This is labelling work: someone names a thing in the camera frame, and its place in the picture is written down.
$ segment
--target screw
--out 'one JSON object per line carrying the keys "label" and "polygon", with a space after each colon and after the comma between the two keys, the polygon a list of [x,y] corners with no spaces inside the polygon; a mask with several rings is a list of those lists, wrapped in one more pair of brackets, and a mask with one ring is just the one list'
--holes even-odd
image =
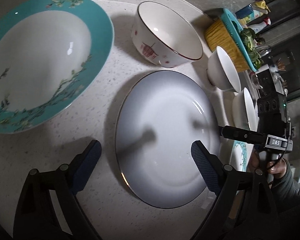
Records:
{"label": "screw", "polygon": [[69,165],[68,165],[68,164],[62,164],[62,165],[59,167],[59,169],[60,169],[61,171],[66,171],[68,168],[69,168]]}
{"label": "screw", "polygon": [[29,172],[29,174],[30,174],[30,175],[34,175],[34,174],[37,173],[37,171],[38,171],[37,169],[32,169],[32,170]]}
{"label": "screw", "polygon": [[232,166],[229,165],[229,164],[226,164],[225,166],[223,166],[223,168],[224,168],[226,171],[232,171]]}
{"label": "screw", "polygon": [[263,174],[263,172],[262,172],[262,170],[260,170],[260,169],[256,169],[256,174],[258,174],[258,175],[262,175],[262,174]]}

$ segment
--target white bowl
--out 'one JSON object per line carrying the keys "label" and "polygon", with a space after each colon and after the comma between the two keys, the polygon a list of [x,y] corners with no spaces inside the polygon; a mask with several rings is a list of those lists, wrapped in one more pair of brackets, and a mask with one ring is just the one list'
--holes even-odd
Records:
{"label": "white bowl", "polygon": [[232,101],[232,115],[236,127],[251,131],[257,130],[257,116],[248,89],[243,88],[234,97]]}
{"label": "white bowl", "polygon": [[194,28],[160,3],[139,4],[131,37],[146,60],[162,67],[176,67],[199,60],[203,55],[202,44]]}
{"label": "white bowl", "polygon": [[209,57],[207,74],[211,85],[222,91],[241,91],[237,70],[229,55],[219,46]]}

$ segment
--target hand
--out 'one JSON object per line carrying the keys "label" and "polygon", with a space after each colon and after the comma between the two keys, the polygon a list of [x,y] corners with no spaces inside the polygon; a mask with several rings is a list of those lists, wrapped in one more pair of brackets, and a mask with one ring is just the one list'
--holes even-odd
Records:
{"label": "hand", "polygon": [[[267,167],[269,168],[272,166],[275,162],[269,162],[267,164]],[[259,167],[259,153],[253,149],[250,160],[248,162],[248,167],[250,172],[254,172],[256,168]],[[285,160],[282,158],[274,167],[268,170],[268,173],[273,174],[273,177],[275,179],[280,179],[282,178],[287,172],[287,163]]]}

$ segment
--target yellow basket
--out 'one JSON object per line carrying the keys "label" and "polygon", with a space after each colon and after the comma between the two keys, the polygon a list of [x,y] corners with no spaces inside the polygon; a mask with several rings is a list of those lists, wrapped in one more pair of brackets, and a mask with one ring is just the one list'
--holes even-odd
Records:
{"label": "yellow basket", "polygon": [[220,46],[228,53],[237,72],[250,69],[247,61],[220,19],[205,31],[204,36],[211,51],[215,51],[216,47]]}

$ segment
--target gray gradient plate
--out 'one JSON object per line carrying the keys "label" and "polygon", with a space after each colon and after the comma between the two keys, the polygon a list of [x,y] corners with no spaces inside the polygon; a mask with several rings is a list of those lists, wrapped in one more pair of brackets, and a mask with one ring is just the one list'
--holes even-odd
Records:
{"label": "gray gradient plate", "polygon": [[127,96],[116,127],[116,154],[127,185],[151,206],[189,203],[206,187],[191,157],[196,140],[218,155],[218,124],[202,89],[175,71],[142,78]]}

